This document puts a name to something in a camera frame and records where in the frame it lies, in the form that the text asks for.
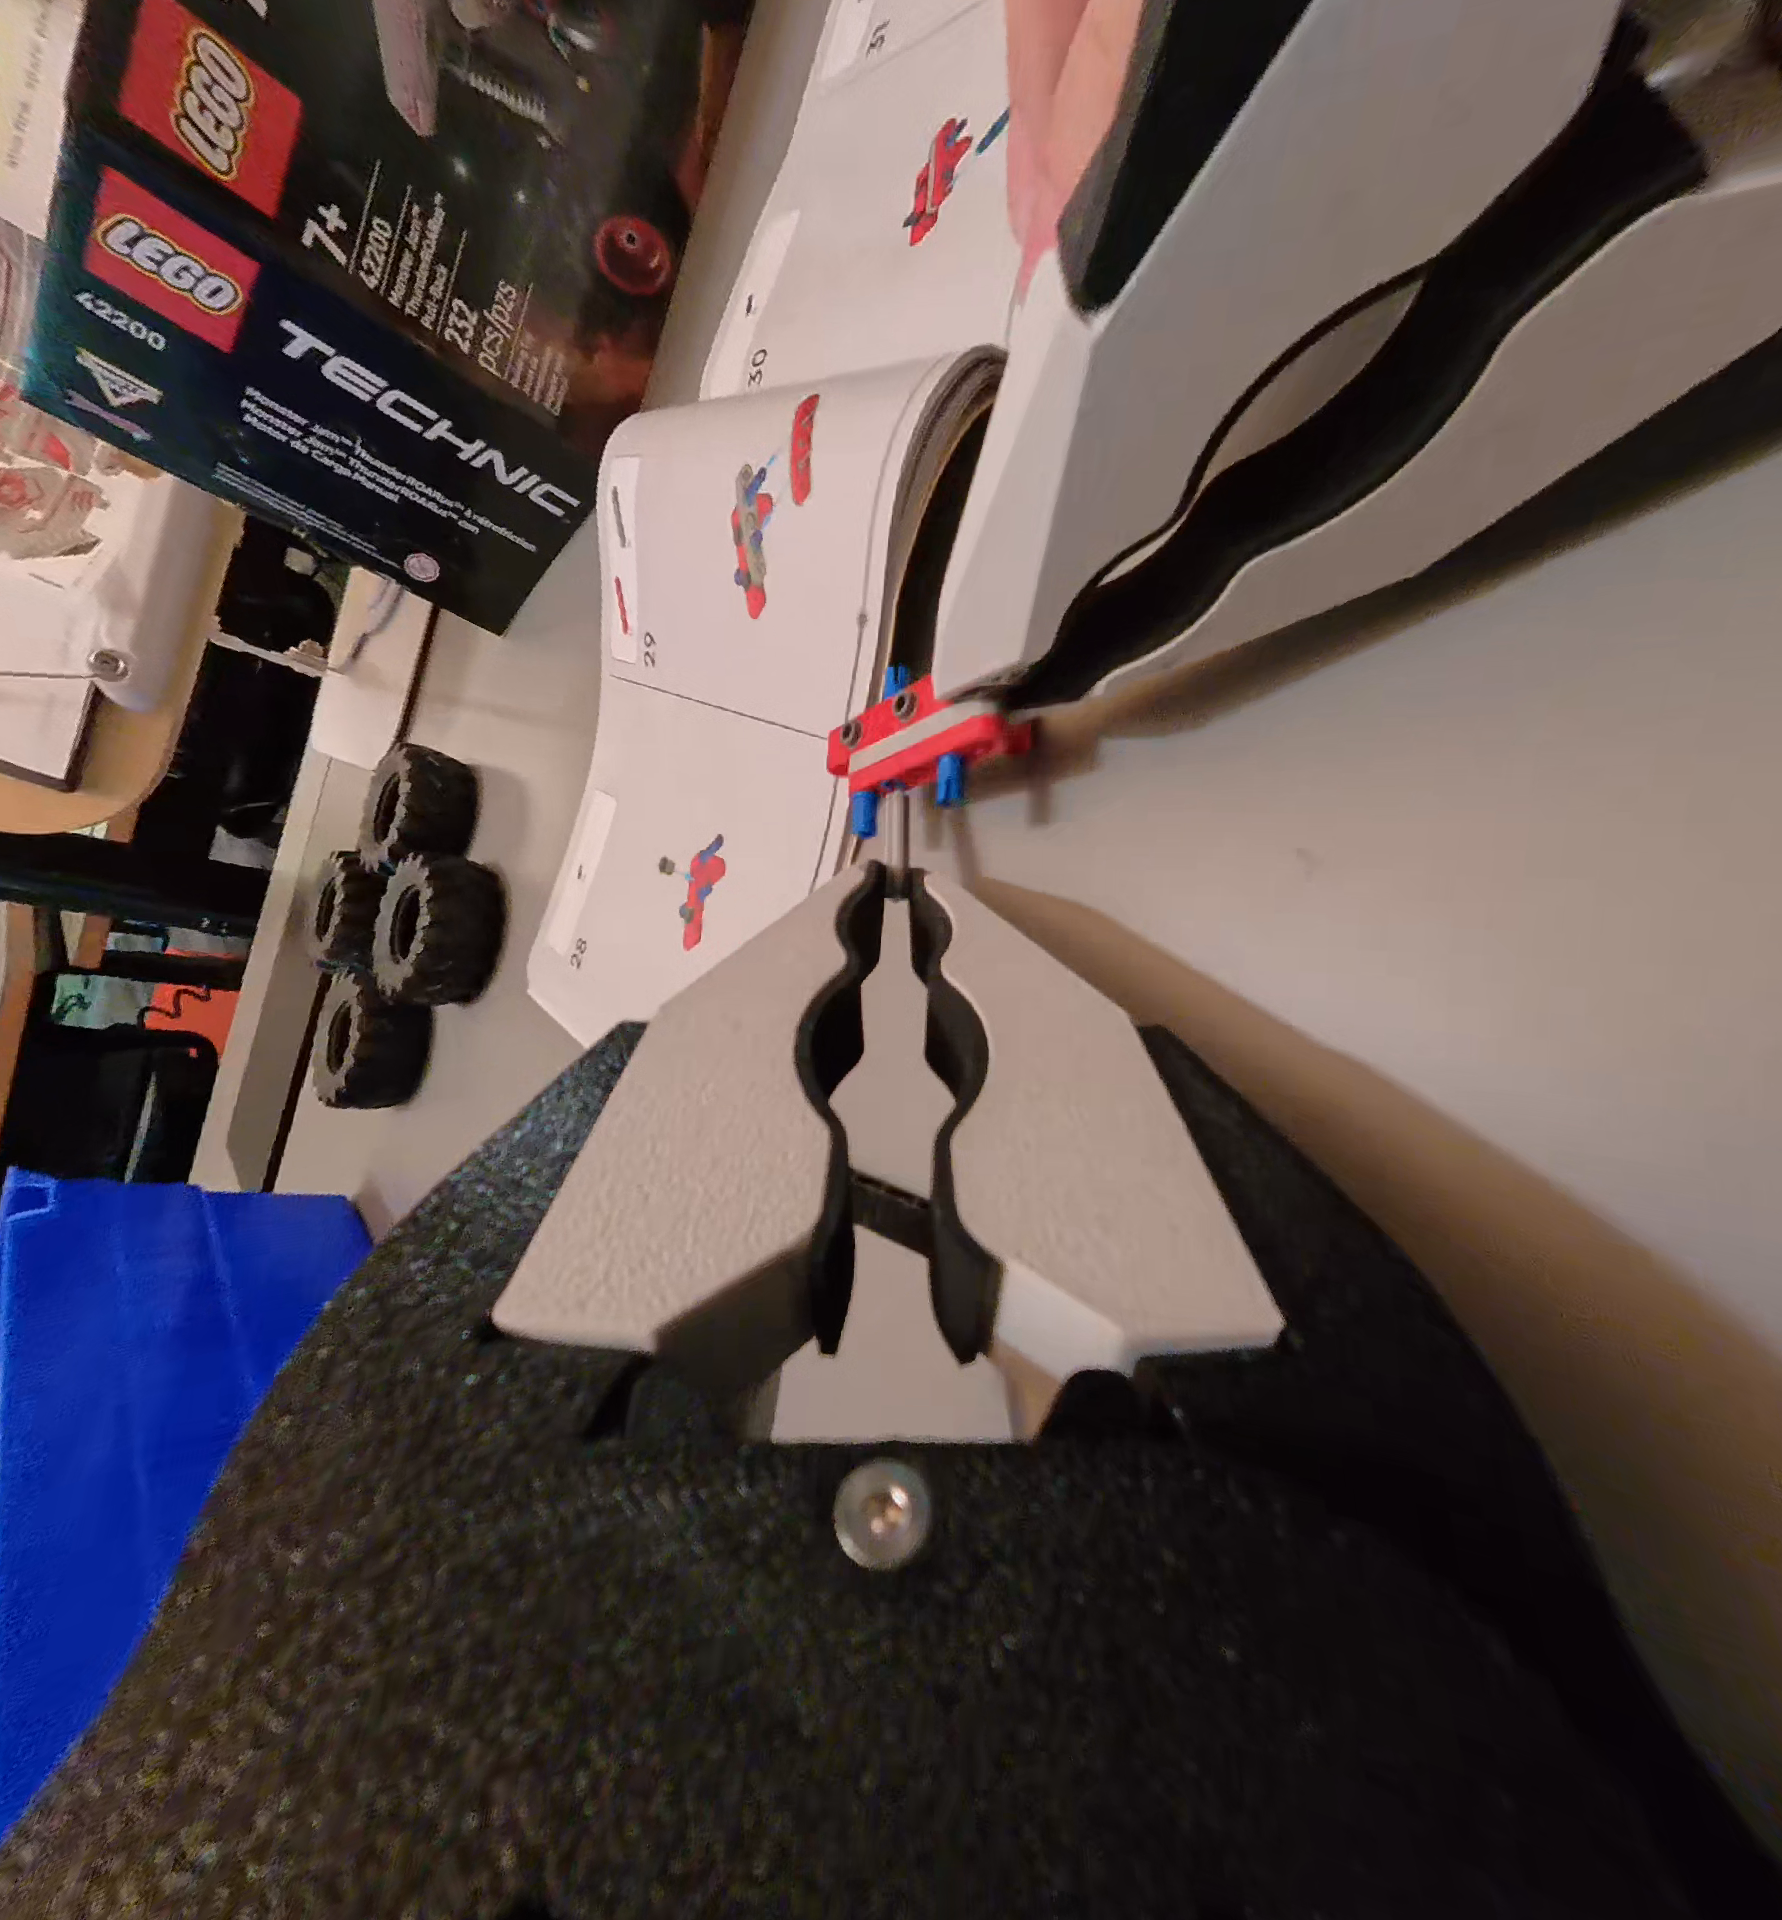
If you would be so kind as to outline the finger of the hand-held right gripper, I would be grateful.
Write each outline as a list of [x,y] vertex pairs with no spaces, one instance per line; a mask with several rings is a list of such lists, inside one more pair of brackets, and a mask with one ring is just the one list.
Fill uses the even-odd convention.
[[1103,307],[1053,247],[1023,294],[935,628],[935,687],[1007,687],[1187,504],[1277,366],[1444,252],[1573,118],[1616,1],[1308,17]]
[[1782,328],[1782,65],[1600,81],[1381,348],[1086,587],[1023,709],[1414,577]]

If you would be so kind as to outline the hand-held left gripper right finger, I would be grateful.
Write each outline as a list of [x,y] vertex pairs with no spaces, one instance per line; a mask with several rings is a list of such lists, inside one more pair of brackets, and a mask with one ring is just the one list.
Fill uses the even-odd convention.
[[911,883],[933,1142],[931,1297],[1011,1429],[1071,1378],[1260,1351],[1285,1317],[1154,1054],[1120,1007],[953,880]]

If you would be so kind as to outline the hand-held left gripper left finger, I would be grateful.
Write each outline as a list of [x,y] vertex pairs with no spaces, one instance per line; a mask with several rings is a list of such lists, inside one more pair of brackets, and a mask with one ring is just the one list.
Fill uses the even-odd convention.
[[710,1400],[806,1345],[837,1351],[856,1226],[831,1096],[865,1056],[883,907],[883,864],[854,864],[659,1009],[496,1298],[499,1331],[650,1355]]

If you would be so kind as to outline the red toy brick assembly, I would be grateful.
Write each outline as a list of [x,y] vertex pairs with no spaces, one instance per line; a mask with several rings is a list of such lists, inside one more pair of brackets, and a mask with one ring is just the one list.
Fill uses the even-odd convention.
[[996,700],[943,700],[931,675],[891,664],[877,701],[828,733],[824,765],[845,788],[846,834],[876,837],[879,801],[891,791],[925,789],[937,807],[964,803],[976,765],[1029,753],[1036,733]]

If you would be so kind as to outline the grey desk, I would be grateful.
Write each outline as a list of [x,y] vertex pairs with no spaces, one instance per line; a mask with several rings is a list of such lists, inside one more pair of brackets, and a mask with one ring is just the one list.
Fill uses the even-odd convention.
[[931,845],[1426,1270],[1782,1863],[1782,348]]

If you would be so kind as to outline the person's right hand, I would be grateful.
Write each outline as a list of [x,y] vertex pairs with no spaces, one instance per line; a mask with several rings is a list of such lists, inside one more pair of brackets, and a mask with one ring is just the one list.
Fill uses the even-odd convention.
[[1071,194],[1115,121],[1142,12],[1142,1],[1002,4],[1016,299],[1053,247]]

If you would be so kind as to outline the black toy tire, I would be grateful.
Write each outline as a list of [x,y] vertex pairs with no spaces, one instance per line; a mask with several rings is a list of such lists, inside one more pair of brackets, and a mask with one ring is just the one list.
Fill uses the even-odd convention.
[[483,998],[505,942],[507,896],[468,854],[412,852],[383,883],[372,937],[376,990],[399,1004]]
[[424,1089],[435,1009],[383,996],[366,973],[334,972],[315,1023],[311,1086],[331,1111],[388,1111]]
[[465,855],[480,812],[471,764],[415,741],[396,741],[377,764],[359,813],[358,855],[388,871],[415,854]]
[[376,923],[387,886],[358,852],[334,852],[315,878],[307,950],[323,972],[371,972]]

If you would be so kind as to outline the open instruction booklet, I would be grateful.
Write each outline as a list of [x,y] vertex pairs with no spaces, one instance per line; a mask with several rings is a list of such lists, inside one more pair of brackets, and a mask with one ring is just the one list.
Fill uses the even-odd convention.
[[828,740],[879,697],[1002,370],[1007,118],[1002,4],[831,4],[697,399],[605,448],[605,681],[527,962],[578,1043],[846,855]]

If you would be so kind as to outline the black office chair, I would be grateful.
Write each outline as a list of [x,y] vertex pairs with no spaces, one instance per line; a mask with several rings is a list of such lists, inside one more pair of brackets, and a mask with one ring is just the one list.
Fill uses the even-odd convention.
[[222,751],[219,826],[277,845],[310,724],[315,678],[292,655],[327,655],[349,566],[270,520],[246,515],[215,605],[206,741]]

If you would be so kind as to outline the blue plastic bin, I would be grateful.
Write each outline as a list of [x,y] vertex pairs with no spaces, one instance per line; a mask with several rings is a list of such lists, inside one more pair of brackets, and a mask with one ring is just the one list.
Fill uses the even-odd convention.
[[335,1193],[6,1173],[0,1841],[102,1709],[229,1452],[371,1249]]

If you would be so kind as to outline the wooden display board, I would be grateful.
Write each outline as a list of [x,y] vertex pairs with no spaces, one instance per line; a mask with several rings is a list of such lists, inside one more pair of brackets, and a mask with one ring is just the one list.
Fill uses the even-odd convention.
[[183,482],[145,501],[131,547],[97,584],[97,620],[72,663],[90,696],[75,778],[49,786],[0,757],[0,834],[105,826],[157,788],[206,661],[241,523],[240,509]]

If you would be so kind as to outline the black toy set box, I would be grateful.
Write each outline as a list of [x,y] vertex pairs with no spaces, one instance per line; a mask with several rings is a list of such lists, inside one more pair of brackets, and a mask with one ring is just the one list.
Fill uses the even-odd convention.
[[86,4],[23,397],[507,632],[642,399],[752,10]]

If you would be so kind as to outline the printed instruction sheet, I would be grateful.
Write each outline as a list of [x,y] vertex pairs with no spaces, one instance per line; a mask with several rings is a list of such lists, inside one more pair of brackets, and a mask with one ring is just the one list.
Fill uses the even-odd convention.
[[145,462],[128,415],[147,388],[109,350],[69,361],[61,399],[21,393],[83,17],[0,1],[0,774],[49,789],[78,786],[100,718],[174,709],[240,533],[217,501]]

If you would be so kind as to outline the black metal rail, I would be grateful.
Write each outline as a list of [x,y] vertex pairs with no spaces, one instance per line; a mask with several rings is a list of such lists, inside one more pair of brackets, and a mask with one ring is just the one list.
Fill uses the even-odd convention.
[[0,902],[246,937],[267,890],[257,866],[83,834],[0,831]]

